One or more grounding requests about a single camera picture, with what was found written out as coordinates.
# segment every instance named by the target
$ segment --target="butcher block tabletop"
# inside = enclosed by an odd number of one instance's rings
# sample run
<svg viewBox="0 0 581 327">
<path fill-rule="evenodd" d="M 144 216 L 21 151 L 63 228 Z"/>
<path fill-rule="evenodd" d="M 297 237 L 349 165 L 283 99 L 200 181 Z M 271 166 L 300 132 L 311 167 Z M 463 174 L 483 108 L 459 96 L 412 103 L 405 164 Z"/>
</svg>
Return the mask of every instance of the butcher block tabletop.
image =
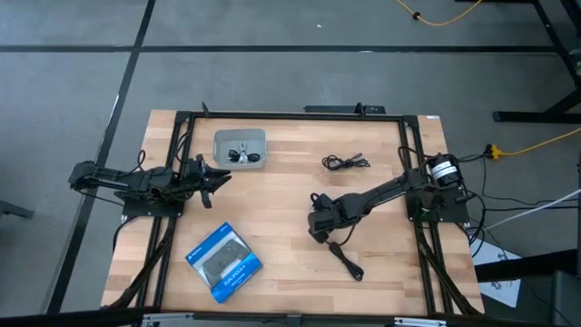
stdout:
<svg viewBox="0 0 581 327">
<path fill-rule="evenodd" d="M 142 147 L 147 153 L 145 169 L 165 164 L 175 114 L 171 110 L 151 112 Z M 418 119 L 424 152 L 445 153 L 439 118 Z M 418 249 L 403 197 L 376 207 L 341 247 L 365 270 L 362 282 L 353 280 L 328 246 L 315 242 L 307 233 L 311 193 L 335 198 L 364 192 L 403 173 L 397 154 L 397 123 L 197 118 L 190 157 L 203 154 L 207 164 L 217 168 L 212 160 L 214 133 L 238 128 L 266 131 L 266 165 L 258 170 L 232 171 L 232 179 L 211 195 L 212 209 L 203 208 L 198 193 L 186 202 L 177 220 L 162 310 L 427 314 Z M 357 153 L 363 153 L 371 167 L 331 172 L 321 164 L 321 158 L 329 154 L 347 159 Z M 224 222 L 252 248 L 263 267 L 226 303 L 218 304 L 185 256 Z M 115 301 L 143 267 L 152 224 L 153 218 L 140 217 L 119 233 L 103 305 Z M 336 230 L 330 240 L 342 241 L 348 231 Z M 441 223 L 439 235 L 448 274 L 470 303 L 483 312 L 465 234 L 452 223 Z M 443 311 L 438 277 L 433 271 L 430 275 L 437 309 Z M 146 305 L 153 303 L 156 282 L 157 269 L 150 278 Z"/>
</svg>

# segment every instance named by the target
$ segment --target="white cable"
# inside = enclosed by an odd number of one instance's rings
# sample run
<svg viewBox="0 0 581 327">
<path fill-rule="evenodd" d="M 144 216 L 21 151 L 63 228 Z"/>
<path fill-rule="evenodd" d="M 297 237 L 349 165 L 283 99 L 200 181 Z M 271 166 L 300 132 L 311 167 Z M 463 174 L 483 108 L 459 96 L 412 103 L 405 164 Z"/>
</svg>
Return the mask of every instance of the white cable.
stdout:
<svg viewBox="0 0 581 327">
<path fill-rule="evenodd" d="M 503 220 L 502 222 L 495 223 L 495 224 L 493 224 L 493 225 L 491 225 L 491 226 L 489 226 L 489 227 L 485 228 L 485 230 L 486 230 L 486 231 L 489 231 L 489 230 L 491 230 L 491 229 L 493 229 L 493 228 L 495 228 L 495 227 L 497 227 L 497 226 L 499 226 L 499 225 L 501 225 L 501 224 L 503 224 L 503 223 L 508 223 L 508 222 L 510 222 L 511 220 L 514 220 L 514 219 L 516 219 L 516 218 L 520 218 L 520 217 L 522 217 L 522 216 L 524 216 L 524 215 L 526 215 L 526 214 L 529 214 L 529 213 L 534 213 L 534 212 L 537 212 L 537 211 L 539 211 L 539 210 L 543 210 L 543 209 L 545 209 L 545 208 L 548 208 L 548 207 L 550 207 L 550 206 L 553 206 L 553 205 L 555 205 L 555 204 L 557 204 L 557 203 L 563 202 L 564 200 L 566 200 L 566 199 L 568 199 L 568 198 L 570 198 L 570 197 L 572 197 L 572 196 L 575 196 L 575 195 L 577 195 L 577 194 L 579 194 L 579 193 L 581 193 L 581 189 L 578 189 L 578 190 L 576 190 L 576 191 L 574 191 L 574 192 L 572 192 L 572 193 L 570 193 L 570 194 L 568 194 L 568 195 L 565 195 L 564 197 L 562 197 L 562 198 L 560 198 L 560 199 L 558 199 L 558 200 L 554 200 L 552 203 L 547 203 L 547 204 L 545 204 L 545 205 L 543 205 L 543 206 L 539 206 L 538 208 L 531 209 L 531 210 L 529 210 L 529 211 L 526 211 L 526 212 L 523 212 L 523 213 L 515 214 L 514 216 L 512 216 L 512 217 L 510 217 L 510 218 L 507 218 L 507 219 Z"/>
</svg>

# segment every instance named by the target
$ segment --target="blue box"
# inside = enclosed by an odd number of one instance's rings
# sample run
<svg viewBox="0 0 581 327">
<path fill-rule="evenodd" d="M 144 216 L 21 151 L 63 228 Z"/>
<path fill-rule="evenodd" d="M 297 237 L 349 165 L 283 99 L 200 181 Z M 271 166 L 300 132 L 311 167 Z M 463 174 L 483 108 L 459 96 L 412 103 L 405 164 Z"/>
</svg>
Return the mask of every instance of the blue box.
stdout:
<svg viewBox="0 0 581 327">
<path fill-rule="evenodd" d="M 229 223 L 208 236 L 185 260 L 202 277 L 218 303 L 226 302 L 262 267 L 256 254 Z"/>
</svg>

